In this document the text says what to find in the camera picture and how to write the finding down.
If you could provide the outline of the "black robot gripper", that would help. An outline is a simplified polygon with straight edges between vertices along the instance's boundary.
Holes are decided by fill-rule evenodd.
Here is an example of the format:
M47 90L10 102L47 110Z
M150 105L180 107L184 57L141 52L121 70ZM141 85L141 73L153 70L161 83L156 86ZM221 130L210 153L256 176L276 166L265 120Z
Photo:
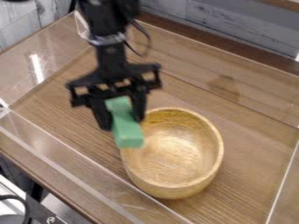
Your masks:
M145 118L146 95L161 87L158 63L132 63L124 44L94 47L95 69L65 84L71 107L86 106L103 131L110 131L111 116L103 100L128 96L132 113L140 123Z

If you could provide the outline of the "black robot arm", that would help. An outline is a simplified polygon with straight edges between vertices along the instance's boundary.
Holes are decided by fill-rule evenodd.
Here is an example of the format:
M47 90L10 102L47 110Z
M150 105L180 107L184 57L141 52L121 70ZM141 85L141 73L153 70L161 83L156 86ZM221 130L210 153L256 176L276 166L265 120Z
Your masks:
M106 100L126 96L132 101L130 115L145 119L146 95L161 86L157 63L126 60L126 27L144 27L136 22L140 0L78 0L78 9L87 24L86 41L93 46L97 68L65 83L73 107L90 108L98 127L111 129L111 113Z

